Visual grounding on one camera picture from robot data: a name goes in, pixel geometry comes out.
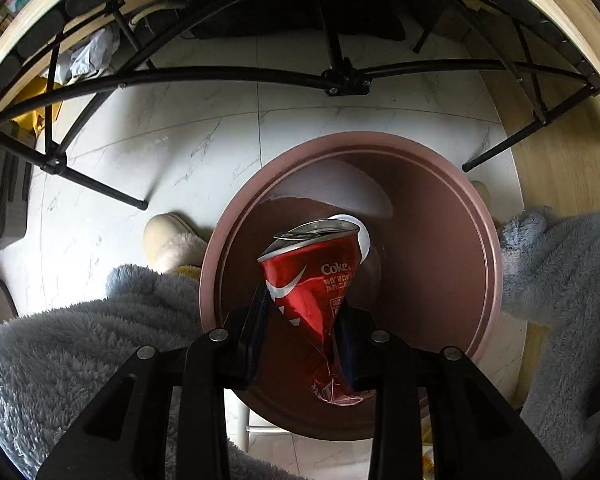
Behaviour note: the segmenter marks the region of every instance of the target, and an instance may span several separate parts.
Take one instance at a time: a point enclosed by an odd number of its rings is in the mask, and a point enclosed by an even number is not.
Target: pink bowl
[[[477,362],[500,309],[502,270],[490,215],[464,174],[401,137],[347,132],[310,140],[256,173],[223,213],[200,283],[205,331],[250,303],[262,279],[256,259],[275,233],[316,218],[360,218],[373,243],[347,297],[379,328],[415,348],[461,348]],[[280,428],[312,438],[370,438],[372,400],[326,404],[304,370],[309,343],[272,312],[262,369],[237,392]]]

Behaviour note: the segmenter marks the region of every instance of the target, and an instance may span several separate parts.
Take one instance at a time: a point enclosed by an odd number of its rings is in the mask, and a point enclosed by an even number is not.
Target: white tile floor
[[[467,57],[449,40],[431,37],[419,56],[405,43],[343,37],[356,66],[409,59]],[[158,66],[236,64],[319,74],[327,54],[318,32],[231,40],[177,39],[154,57]],[[59,140],[87,98],[66,102]],[[263,164],[318,136],[375,130],[408,137],[460,165],[505,138],[477,73],[440,73],[373,83],[371,95],[327,97],[310,89],[234,82],[191,82],[115,92],[69,150],[70,166],[133,196],[141,212],[59,177],[35,172],[29,224],[21,241],[0,253],[21,315],[100,298],[107,273],[146,264],[141,234],[152,215],[179,211],[209,235],[233,195]],[[492,195],[500,219],[522,210],[509,152],[473,170]],[[525,324],[502,315],[480,367],[506,395],[520,370]],[[236,397],[226,395],[235,433]],[[366,478],[370,442],[320,442],[282,434],[252,437],[251,453],[308,478]]]

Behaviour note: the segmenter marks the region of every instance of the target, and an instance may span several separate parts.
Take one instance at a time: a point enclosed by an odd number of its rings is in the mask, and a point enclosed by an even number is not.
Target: bolt
[[[462,357],[462,352],[455,346],[446,347],[444,354],[445,358],[447,358],[449,361],[459,361]]]
[[[141,346],[138,349],[138,352],[136,352],[136,355],[143,361],[146,359],[151,359],[155,355],[155,348],[152,346]]]
[[[375,343],[386,343],[389,341],[389,333],[386,330],[374,330],[371,333],[371,341]]]
[[[212,330],[211,332],[209,332],[209,339],[211,339],[211,341],[214,341],[216,343],[224,341],[228,337],[229,337],[229,333],[224,328],[216,328],[215,330]]]

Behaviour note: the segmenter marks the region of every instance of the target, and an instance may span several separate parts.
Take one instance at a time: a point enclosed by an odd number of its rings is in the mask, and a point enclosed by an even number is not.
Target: person's leg
[[[550,327],[521,418],[570,478],[600,442],[586,415],[600,384],[600,213],[526,211],[501,247],[503,309]]]
[[[117,267],[103,300],[0,325],[0,446],[27,480],[139,346],[167,351],[202,335],[198,276],[206,244],[175,216],[154,217],[145,234],[147,256],[163,274]],[[174,400],[179,395],[176,388]],[[177,405],[166,446],[168,480],[174,478]],[[297,478],[228,445],[232,480]]]

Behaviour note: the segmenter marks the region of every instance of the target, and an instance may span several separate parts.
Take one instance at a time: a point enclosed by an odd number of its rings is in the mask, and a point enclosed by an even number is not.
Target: white slipper
[[[181,266],[202,266],[206,242],[179,216],[173,213],[151,218],[142,237],[149,267],[169,272]]]

